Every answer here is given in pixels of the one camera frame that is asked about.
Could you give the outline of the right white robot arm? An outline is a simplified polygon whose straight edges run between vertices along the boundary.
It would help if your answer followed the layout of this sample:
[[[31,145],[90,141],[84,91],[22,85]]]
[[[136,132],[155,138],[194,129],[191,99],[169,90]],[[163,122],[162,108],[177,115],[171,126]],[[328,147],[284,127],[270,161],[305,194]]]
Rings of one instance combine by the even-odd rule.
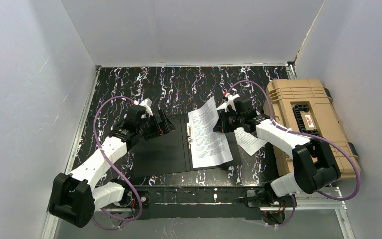
[[[272,199],[297,192],[312,194],[340,178],[341,172],[329,144],[275,125],[268,115],[258,113],[249,99],[229,99],[218,107],[218,113],[214,132],[230,133],[242,128],[291,158],[293,172],[263,186],[263,193]]]

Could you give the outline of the beige file folder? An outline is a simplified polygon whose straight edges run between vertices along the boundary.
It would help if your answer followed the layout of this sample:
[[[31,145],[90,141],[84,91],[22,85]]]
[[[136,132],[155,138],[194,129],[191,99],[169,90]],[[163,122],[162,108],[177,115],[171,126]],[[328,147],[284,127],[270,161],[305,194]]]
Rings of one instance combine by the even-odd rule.
[[[133,153],[132,177],[197,171],[188,143],[186,124],[188,114],[168,115],[175,130],[139,143],[131,149]]]

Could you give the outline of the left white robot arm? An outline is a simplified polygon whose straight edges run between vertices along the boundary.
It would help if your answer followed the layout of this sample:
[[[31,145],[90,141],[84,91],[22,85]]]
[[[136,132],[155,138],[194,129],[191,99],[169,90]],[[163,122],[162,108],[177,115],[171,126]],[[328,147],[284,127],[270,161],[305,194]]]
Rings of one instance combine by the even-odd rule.
[[[141,209],[141,195],[126,177],[111,180],[100,187],[97,183],[140,139],[149,141],[174,129],[165,110],[159,109],[158,114],[154,115],[144,104],[130,106],[126,118],[113,128],[104,142],[99,144],[98,150],[76,169],[55,177],[49,213],[82,228],[96,210],[121,202],[128,192],[132,193],[132,199]]]

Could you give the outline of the printed white paper sheet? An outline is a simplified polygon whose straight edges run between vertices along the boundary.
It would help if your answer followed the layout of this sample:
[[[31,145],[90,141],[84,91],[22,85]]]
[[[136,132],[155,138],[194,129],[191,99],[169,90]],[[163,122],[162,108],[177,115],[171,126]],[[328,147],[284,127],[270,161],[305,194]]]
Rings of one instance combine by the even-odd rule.
[[[214,97],[188,113],[193,168],[219,166],[233,161],[226,135],[213,131],[218,119]]]

